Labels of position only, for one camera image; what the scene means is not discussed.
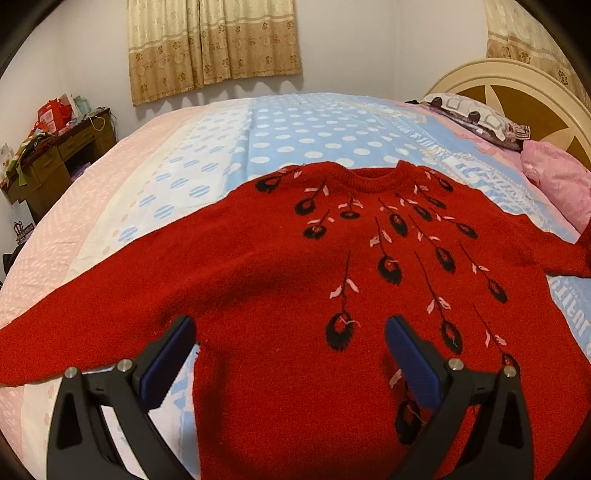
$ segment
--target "red sweater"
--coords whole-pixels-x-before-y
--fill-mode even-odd
[[[0,383],[133,358],[188,314],[203,480],[382,480],[428,420],[384,341],[401,313],[446,358],[521,370],[541,479],[591,405],[589,362],[545,275],[591,277],[590,251],[591,228],[568,244],[403,161],[288,167],[134,241],[0,330]]]

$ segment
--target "pillow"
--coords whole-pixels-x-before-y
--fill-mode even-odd
[[[520,151],[520,140],[530,138],[528,126],[518,125],[488,105],[462,95],[431,93],[421,103],[503,148]]]
[[[591,218],[591,171],[548,142],[526,141],[521,152],[525,176],[583,233]]]

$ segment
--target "beige floral curtain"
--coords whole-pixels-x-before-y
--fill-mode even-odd
[[[134,105],[301,73],[293,0],[128,0],[128,28]]]
[[[591,99],[552,36],[515,0],[484,0],[488,22],[486,56],[529,63],[562,82],[591,110]]]

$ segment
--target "white wall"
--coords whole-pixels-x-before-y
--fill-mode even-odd
[[[482,0],[294,2],[303,75],[231,80],[135,108],[126,0],[65,0],[0,79],[0,144],[16,150],[37,109],[64,92],[111,107],[122,138],[162,113],[229,98],[332,91],[419,99],[445,72],[486,53]],[[0,254],[8,209],[0,198]]]

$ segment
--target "screw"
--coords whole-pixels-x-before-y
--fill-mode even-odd
[[[464,370],[464,362],[462,362],[459,358],[451,358],[447,364],[454,372]]]
[[[77,373],[78,373],[78,369],[76,367],[68,367],[68,368],[66,368],[66,371],[64,372],[64,377],[66,377],[68,379],[72,379],[76,376]]]
[[[512,365],[507,365],[503,367],[503,373],[506,377],[513,378],[517,376],[517,369]]]
[[[117,370],[120,372],[127,372],[127,370],[131,370],[131,367],[133,366],[134,363],[129,358],[125,358],[117,363]]]

